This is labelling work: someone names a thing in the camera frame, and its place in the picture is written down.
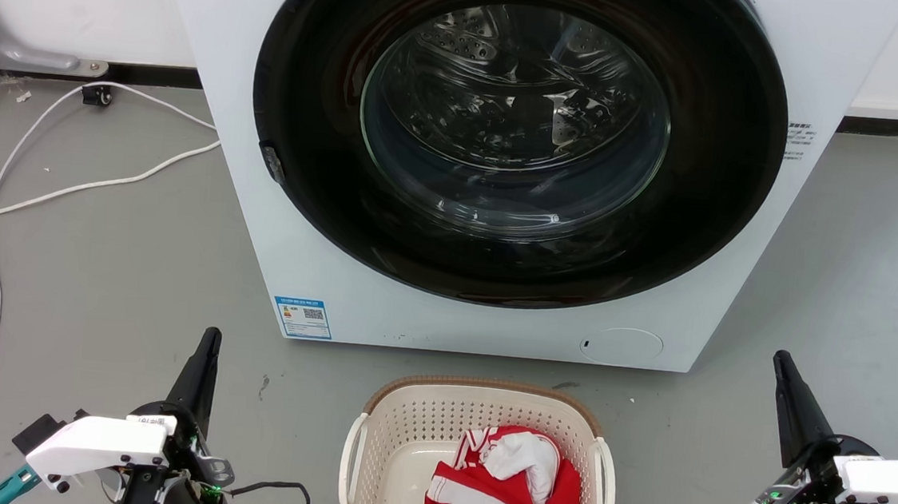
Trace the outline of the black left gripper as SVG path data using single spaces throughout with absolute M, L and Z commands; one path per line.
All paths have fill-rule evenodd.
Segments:
M 218 379 L 222 332 L 205 329 L 165 401 L 145 404 L 129 420 L 164 424 L 161 454 L 150 461 L 121 460 L 118 504 L 227 504 L 231 464 L 206 445 Z

